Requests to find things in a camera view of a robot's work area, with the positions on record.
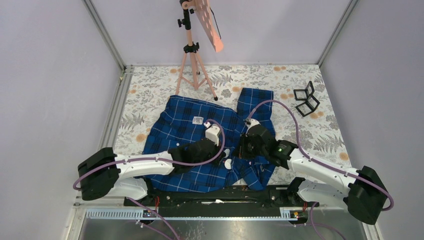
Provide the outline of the blue plaid shirt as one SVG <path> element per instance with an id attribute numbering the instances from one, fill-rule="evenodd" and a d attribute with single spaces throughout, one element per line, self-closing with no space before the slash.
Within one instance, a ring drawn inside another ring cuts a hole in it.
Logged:
<path id="1" fill-rule="evenodd" d="M 143 149 L 144 154 L 154 154 L 191 144 L 205 137 L 203 123 L 217 121 L 225 134 L 224 148 L 234 151 L 242 133 L 247 131 L 244 120 L 259 103 L 253 114 L 262 126 L 272 134 L 271 121 L 273 91 L 243 88 L 237 100 L 236 110 L 215 103 L 189 97 L 172 95 L 159 119 L 153 124 Z M 233 185 L 242 179 L 254 191 L 262 191 L 275 170 L 275 165 L 264 157 L 252 160 L 231 157 L 231 169 L 223 163 L 208 163 L 193 167 L 190 171 L 173 175 L 149 175 L 154 188 L 167 192 L 207 193 Z"/>

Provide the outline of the black jewelry box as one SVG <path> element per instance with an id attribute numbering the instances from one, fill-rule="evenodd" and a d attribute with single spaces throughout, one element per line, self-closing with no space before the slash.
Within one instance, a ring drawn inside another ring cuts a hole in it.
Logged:
<path id="1" fill-rule="evenodd" d="M 320 101 L 314 95 L 310 95 L 303 103 L 297 105 L 295 109 L 302 117 L 306 117 L 314 113 L 319 105 Z"/>

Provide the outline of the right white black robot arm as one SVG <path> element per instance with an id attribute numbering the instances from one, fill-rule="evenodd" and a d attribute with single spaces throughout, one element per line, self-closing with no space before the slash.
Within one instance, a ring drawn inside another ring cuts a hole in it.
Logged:
<path id="1" fill-rule="evenodd" d="M 384 193 L 387 189 L 373 168 L 345 168 L 314 156 L 307 157 L 297 144 L 277 140 L 260 124 L 241 134 L 234 154 L 245 160 L 264 157 L 276 167 L 317 179 L 318 183 L 306 179 L 292 181 L 286 198 L 293 206 L 305 201 L 339 207 L 357 220 L 375 225 L 388 199 Z"/>

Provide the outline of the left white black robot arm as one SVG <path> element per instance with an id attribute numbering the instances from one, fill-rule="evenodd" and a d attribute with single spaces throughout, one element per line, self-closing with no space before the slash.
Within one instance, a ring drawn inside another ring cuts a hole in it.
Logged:
<path id="1" fill-rule="evenodd" d="M 78 165 L 78 179 L 73 188 L 84 201 L 130 197 L 148 206 L 154 202 L 155 192 L 143 177 L 185 174 L 195 167 L 218 164 L 229 154 L 229 149 L 206 138 L 158 153 L 134 156 L 116 154 L 112 147 L 104 147 Z"/>

